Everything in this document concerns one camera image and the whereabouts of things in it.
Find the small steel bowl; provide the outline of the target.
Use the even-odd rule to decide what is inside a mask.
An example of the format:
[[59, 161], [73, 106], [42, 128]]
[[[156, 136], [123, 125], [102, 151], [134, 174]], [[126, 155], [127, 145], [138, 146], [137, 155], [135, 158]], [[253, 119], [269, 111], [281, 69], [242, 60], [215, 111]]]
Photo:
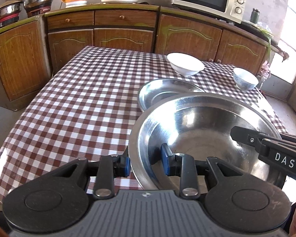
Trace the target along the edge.
[[136, 120], [129, 137], [128, 154], [136, 180], [143, 189], [178, 190], [179, 178], [167, 176], [162, 168], [160, 148], [166, 143], [174, 153], [200, 161], [215, 156], [283, 187], [284, 174], [260, 161], [253, 147], [231, 138], [234, 126], [280, 136], [262, 111], [231, 97], [195, 93], [156, 103]]

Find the small steel plate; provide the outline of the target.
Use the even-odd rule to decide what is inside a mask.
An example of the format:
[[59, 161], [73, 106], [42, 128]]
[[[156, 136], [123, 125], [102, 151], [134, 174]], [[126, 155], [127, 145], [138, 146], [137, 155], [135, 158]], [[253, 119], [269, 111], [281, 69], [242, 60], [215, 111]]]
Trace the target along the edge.
[[205, 91], [195, 84], [184, 80], [171, 78], [155, 79], [141, 86], [138, 91], [137, 102], [140, 110], [143, 112], [161, 100], [193, 92], [204, 93]]

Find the blue patterned porcelain bowl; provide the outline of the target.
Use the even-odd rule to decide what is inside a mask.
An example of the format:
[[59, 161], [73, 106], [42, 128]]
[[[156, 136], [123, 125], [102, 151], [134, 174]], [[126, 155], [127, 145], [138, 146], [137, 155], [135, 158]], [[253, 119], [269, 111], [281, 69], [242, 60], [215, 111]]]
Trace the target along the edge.
[[242, 91], [252, 90], [259, 82], [251, 72], [238, 67], [233, 69], [232, 76], [236, 87]]

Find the white ceramic bowl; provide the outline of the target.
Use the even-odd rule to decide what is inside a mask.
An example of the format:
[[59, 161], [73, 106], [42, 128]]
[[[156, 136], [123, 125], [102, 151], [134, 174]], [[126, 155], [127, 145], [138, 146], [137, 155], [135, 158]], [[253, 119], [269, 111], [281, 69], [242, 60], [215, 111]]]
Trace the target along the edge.
[[203, 62], [188, 54], [170, 53], [167, 59], [172, 69], [182, 76], [193, 76], [205, 69]]

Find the brown checkered tablecloth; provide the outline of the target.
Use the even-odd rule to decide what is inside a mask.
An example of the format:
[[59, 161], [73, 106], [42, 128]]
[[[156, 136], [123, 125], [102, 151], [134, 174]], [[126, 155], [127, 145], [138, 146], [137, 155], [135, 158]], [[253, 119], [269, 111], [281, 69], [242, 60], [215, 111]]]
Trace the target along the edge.
[[166, 56], [87, 46], [34, 97], [0, 149], [0, 200], [79, 157], [123, 153], [145, 83], [180, 79]]

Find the pink cloth on shelf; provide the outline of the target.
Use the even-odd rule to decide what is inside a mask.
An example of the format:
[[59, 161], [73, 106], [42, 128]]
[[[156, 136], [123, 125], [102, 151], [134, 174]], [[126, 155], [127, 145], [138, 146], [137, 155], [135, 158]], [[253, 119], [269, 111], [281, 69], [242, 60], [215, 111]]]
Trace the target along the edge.
[[268, 61], [265, 61], [262, 64], [258, 76], [260, 77], [261, 81], [266, 81], [271, 77], [270, 64]]

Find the green thermos bottle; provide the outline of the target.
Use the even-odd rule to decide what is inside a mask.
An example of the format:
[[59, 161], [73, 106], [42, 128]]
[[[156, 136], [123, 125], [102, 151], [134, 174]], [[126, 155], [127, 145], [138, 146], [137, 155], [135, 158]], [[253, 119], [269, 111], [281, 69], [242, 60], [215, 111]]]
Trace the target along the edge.
[[259, 20], [260, 11], [259, 9], [253, 8], [250, 16], [250, 22], [253, 24], [257, 24]]

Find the wooden kitchen cabinet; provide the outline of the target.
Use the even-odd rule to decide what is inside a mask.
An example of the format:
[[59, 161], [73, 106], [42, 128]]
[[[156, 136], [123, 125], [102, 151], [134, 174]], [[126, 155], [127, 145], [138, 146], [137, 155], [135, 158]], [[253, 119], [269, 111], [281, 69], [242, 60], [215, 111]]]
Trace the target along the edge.
[[26, 107], [88, 45], [185, 53], [257, 74], [271, 52], [263, 36], [201, 14], [156, 5], [95, 4], [38, 14], [0, 28], [0, 106]]

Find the steel pot on cooker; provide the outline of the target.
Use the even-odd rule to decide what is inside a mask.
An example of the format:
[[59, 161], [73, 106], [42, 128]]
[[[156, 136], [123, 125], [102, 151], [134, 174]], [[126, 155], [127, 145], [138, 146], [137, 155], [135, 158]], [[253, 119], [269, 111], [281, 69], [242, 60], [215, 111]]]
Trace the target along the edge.
[[28, 18], [49, 12], [53, 0], [22, 0]]

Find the lidded steel pot left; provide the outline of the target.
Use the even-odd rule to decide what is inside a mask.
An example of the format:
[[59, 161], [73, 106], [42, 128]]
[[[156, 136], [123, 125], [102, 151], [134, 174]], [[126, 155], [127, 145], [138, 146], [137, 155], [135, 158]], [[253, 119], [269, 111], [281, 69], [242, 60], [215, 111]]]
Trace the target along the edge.
[[0, 6], [0, 28], [19, 21], [23, 1], [6, 1]]

